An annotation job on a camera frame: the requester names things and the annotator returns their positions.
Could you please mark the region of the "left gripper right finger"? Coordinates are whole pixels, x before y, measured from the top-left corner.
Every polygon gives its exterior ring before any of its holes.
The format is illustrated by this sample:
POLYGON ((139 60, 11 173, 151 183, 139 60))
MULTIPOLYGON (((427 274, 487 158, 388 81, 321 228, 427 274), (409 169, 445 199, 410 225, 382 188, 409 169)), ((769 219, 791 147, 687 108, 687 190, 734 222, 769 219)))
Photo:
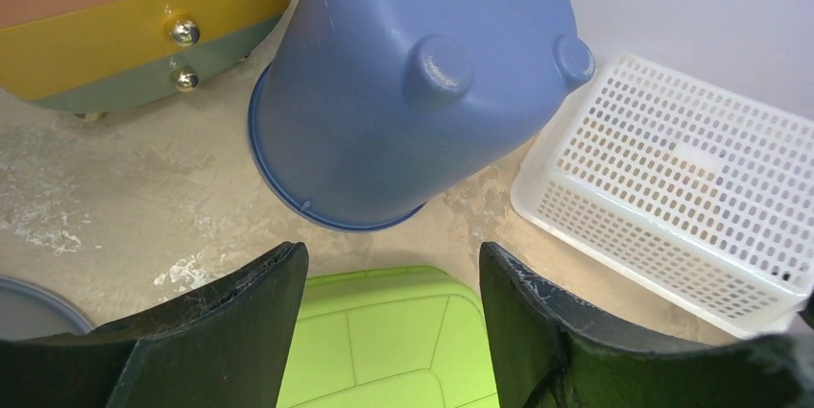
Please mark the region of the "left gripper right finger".
POLYGON ((503 407, 809 407, 813 338, 724 346, 616 317, 530 270, 500 245, 479 253, 492 368, 503 407))

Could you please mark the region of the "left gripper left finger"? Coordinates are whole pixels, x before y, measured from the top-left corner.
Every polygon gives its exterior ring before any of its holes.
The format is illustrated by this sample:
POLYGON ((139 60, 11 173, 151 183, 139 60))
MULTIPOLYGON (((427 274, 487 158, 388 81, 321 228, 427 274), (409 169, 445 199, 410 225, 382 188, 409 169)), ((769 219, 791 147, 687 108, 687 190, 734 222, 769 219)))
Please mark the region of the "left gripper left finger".
POLYGON ((309 255, 285 242, 83 334, 1 345, 5 407, 274 407, 309 255))

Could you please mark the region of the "green plastic tray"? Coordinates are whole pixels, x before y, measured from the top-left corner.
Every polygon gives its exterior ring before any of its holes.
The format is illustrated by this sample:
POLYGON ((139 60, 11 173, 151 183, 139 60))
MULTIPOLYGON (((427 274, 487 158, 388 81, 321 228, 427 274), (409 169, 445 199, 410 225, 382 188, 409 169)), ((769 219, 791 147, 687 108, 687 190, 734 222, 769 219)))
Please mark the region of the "green plastic tray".
POLYGON ((429 266, 307 279, 280 407, 496 407, 479 296, 429 266))

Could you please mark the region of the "grey plastic bucket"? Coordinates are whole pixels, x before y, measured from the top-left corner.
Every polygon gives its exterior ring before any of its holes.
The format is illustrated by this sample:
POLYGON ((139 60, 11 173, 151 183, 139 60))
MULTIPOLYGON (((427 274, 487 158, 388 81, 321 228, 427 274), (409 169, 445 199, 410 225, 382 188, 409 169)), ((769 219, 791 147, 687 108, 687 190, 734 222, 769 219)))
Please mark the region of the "grey plastic bucket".
POLYGON ((94 328, 90 318, 63 296, 19 278, 1 276, 2 340, 80 335, 94 328))

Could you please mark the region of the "small white perforated basket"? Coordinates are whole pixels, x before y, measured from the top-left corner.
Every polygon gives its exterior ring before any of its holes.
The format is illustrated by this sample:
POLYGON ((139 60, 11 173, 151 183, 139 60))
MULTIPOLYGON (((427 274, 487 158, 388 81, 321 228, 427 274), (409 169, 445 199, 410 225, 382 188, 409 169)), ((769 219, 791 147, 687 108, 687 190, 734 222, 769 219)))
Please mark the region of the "small white perforated basket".
POLYGON ((813 292, 813 123, 622 54, 511 190, 525 220, 740 339, 813 292))

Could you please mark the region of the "blue plastic bucket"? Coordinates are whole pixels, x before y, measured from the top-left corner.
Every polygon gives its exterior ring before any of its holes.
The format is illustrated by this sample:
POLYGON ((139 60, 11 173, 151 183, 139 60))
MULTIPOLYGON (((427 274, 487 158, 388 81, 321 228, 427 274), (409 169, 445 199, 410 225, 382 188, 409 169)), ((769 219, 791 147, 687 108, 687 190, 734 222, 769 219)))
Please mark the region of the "blue plastic bucket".
POLYGON ((594 73, 570 0, 299 0, 249 104, 304 218, 397 225, 538 133, 594 73))

